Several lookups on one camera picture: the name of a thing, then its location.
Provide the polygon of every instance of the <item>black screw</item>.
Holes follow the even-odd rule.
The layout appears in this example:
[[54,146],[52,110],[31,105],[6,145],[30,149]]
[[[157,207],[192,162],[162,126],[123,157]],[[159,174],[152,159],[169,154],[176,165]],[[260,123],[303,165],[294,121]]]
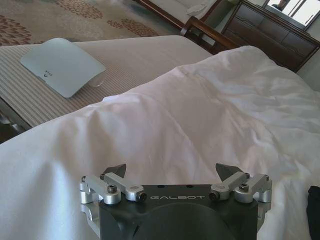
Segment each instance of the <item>black screw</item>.
[[108,191],[108,193],[110,193],[110,194],[114,194],[114,193],[117,191],[117,186],[111,184],[111,185],[108,186],[107,191]]
[[249,191],[249,185],[246,184],[246,183],[241,183],[239,185],[239,189],[242,191],[242,192],[248,192]]
[[209,198],[213,202],[218,202],[220,200],[220,194],[217,191],[212,191],[209,193]]
[[144,193],[144,192],[139,192],[139,193],[136,195],[136,200],[137,200],[139,203],[143,203],[146,199],[147,199],[147,194]]

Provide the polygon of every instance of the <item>white sofa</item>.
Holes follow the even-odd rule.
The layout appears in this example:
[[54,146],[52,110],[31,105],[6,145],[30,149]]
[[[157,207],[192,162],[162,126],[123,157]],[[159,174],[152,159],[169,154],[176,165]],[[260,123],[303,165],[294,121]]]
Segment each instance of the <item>white sofa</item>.
[[222,0],[134,0],[182,28],[191,16],[205,21]]
[[220,0],[150,0],[158,7],[186,23],[191,16],[202,19],[211,7]]

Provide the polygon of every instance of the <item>chair armrest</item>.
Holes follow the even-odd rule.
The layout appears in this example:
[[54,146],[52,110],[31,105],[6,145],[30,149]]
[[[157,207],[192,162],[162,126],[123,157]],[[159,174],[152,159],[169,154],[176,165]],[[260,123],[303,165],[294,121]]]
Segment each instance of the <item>chair armrest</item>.
[[216,41],[216,43],[223,45],[227,49],[235,49],[235,48],[239,47],[232,40],[230,40],[226,36],[222,35],[220,32],[217,32],[213,28],[209,27],[204,22],[197,19],[195,16],[190,17],[190,19],[186,22],[186,24],[182,28],[180,34],[182,36],[186,37],[186,35],[189,33],[189,31],[192,27],[200,30],[203,34],[212,38],[214,41]]

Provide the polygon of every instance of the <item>floral rug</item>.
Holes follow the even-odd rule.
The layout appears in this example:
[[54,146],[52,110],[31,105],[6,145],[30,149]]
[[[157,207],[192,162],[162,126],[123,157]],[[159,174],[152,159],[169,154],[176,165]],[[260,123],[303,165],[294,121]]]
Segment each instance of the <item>floral rug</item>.
[[0,46],[178,33],[132,0],[0,0]]

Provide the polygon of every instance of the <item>white duvet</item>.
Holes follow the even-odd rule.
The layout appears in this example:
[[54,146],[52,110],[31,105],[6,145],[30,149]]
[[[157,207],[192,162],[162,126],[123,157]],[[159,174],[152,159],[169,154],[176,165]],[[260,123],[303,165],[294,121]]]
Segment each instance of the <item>white duvet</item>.
[[0,145],[0,239],[93,240],[78,182],[127,163],[139,184],[213,184],[216,163],[273,180],[259,240],[307,240],[319,97],[254,47],[176,67]]

